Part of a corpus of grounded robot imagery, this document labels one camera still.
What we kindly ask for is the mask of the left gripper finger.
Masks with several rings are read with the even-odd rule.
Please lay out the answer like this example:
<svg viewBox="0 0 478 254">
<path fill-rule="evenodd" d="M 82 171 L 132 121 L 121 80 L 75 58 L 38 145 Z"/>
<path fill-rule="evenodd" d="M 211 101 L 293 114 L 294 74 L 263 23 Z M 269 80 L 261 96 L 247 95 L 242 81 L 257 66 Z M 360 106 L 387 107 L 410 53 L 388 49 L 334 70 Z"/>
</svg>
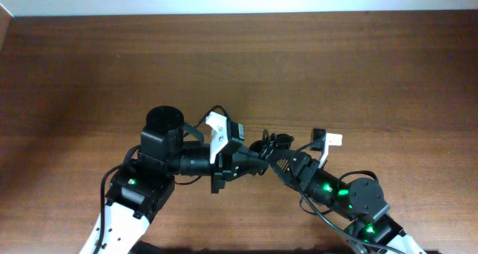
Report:
<svg viewBox="0 0 478 254">
<path fill-rule="evenodd" d="M 245 161 L 234 161 L 232 168 L 232 178 L 238 179 L 245 175 L 262 174 L 268 168 L 269 164 L 261 159 L 250 159 Z"/>
<path fill-rule="evenodd" d="M 261 156 L 246 146 L 242 146 L 238 150 L 238 160 L 243 162 L 256 162 L 261 161 Z"/>
</svg>

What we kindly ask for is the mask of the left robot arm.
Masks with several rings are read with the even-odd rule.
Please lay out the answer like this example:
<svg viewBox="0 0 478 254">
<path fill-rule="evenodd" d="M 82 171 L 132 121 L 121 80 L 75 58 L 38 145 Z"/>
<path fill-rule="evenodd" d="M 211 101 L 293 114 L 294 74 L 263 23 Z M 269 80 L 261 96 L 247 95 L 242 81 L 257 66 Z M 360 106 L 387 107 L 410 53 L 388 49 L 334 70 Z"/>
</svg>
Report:
<svg viewBox="0 0 478 254">
<path fill-rule="evenodd" d="M 215 105 L 200 122 L 211 128 L 210 142 L 178 108 L 149 111 L 140 143 L 102 178 L 100 214 L 81 253 L 129 253 L 170 198 L 176 176 L 207 176 L 218 193 L 226 182 L 267 169 L 223 107 Z"/>
</svg>

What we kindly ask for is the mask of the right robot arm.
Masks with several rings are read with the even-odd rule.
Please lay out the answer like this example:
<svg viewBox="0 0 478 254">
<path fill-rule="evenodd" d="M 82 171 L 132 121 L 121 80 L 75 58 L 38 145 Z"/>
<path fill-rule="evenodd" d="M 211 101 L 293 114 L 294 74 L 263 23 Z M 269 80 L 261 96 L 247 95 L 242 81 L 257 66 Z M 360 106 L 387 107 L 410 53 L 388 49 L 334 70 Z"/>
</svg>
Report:
<svg viewBox="0 0 478 254">
<path fill-rule="evenodd" d="M 314 214 L 347 239 L 353 252 L 425 252 L 388 214 L 390 205 L 373 172 L 352 171 L 337 178 L 309 154 L 286 149 L 274 150 L 267 161 Z"/>
</svg>

